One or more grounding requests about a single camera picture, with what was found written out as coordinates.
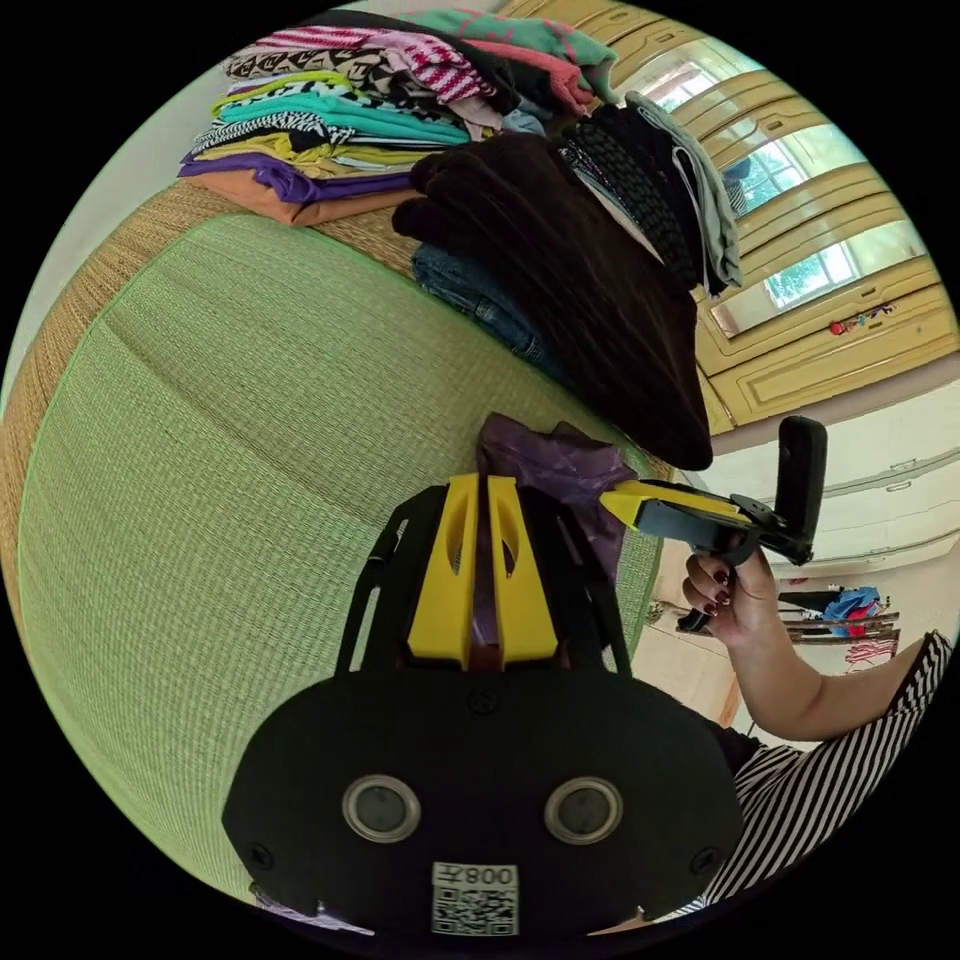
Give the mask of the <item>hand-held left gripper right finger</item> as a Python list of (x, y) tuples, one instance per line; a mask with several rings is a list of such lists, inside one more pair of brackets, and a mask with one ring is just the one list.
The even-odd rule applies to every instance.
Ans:
[(512, 477), (487, 480), (492, 577), (502, 664), (549, 661), (558, 649), (531, 536)]

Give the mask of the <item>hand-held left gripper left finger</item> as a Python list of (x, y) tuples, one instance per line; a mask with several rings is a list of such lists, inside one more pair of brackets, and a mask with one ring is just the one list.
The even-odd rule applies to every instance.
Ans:
[(479, 521), (479, 475), (450, 478), (431, 536), (407, 645), (414, 658), (468, 662)]

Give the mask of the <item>person's right hand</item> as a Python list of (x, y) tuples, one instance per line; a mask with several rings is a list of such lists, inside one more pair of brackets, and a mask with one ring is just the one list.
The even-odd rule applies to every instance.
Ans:
[(754, 550), (742, 563), (692, 554), (682, 592), (690, 608), (730, 653), (770, 641), (783, 632), (778, 591), (768, 561)]

